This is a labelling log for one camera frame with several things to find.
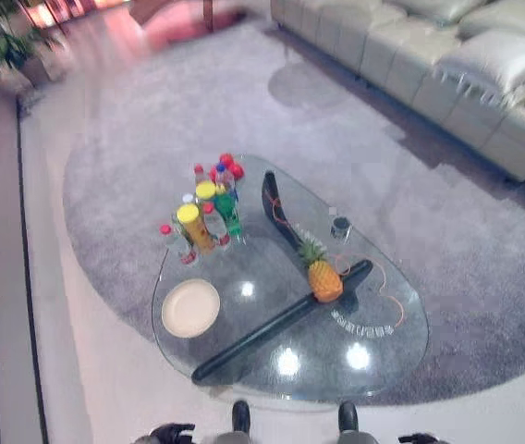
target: small cup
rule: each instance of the small cup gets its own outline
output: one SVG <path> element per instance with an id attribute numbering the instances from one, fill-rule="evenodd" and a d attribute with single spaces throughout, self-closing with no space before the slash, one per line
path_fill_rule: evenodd
<path id="1" fill-rule="evenodd" d="M 351 231 L 351 223 L 344 216 L 338 216 L 333 219 L 333 226 L 330 227 L 330 234 L 335 239 L 345 241 Z"/>

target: green bottle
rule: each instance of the green bottle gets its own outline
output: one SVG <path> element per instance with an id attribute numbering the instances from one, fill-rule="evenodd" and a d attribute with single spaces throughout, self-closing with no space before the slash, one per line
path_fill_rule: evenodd
<path id="1" fill-rule="evenodd" d="M 215 196 L 215 209 L 226 222 L 227 232 L 230 236 L 239 236 L 242 233 L 242 226 L 238 217 L 236 201 L 226 192 L 224 186 L 218 186 Z"/>

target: white floor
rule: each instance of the white floor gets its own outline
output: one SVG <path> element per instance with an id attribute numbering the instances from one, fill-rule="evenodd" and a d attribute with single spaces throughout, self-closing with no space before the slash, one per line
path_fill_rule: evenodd
<path id="1" fill-rule="evenodd" d="M 259 9 L 266 14 L 266 7 Z M 68 154 L 88 124 L 101 79 L 120 71 L 122 59 L 132 64 L 144 53 L 138 36 L 123 8 L 78 21 L 70 36 L 76 67 L 45 90 L 22 122 L 32 292 L 54 444 L 125 443 L 166 422 L 196 423 L 195 440 L 203 442 L 231 424 L 232 393 L 213 396 L 193 387 L 156 346 L 118 319 L 79 267 L 67 235 L 62 186 Z M 336 441 L 336 406 L 262 405 L 251 413 L 256 442 Z M 525 376 L 452 401 L 360 408 L 359 414 L 360 426 L 382 443 L 417 430 L 455 444 L 525 442 Z"/>

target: potted plant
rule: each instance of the potted plant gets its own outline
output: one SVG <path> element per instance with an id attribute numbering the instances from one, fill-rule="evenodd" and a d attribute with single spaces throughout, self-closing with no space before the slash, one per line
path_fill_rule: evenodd
<path id="1" fill-rule="evenodd" d="M 51 47 L 55 40 L 38 29 L 31 29 L 23 35 L 16 35 L 9 24 L 9 17 L 18 11 L 13 0 L 0 0 L 0 66 L 18 69 L 34 86 L 49 81 L 43 62 L 36 55 L 35 44 Z"/>

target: pineapple crown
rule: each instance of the pineapple crown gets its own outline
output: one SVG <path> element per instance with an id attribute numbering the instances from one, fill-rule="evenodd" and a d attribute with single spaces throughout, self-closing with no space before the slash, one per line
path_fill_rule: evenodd
<path id="1" fill-rule="evenodd" d="M 299 226 L 295 226 L 294 229 L 301 239 L 298 253 L 306 267 L 310 267 L 316 261 L 323 261 L 326 255 L 326 247 L 309 231 L 301 229 Z"/>

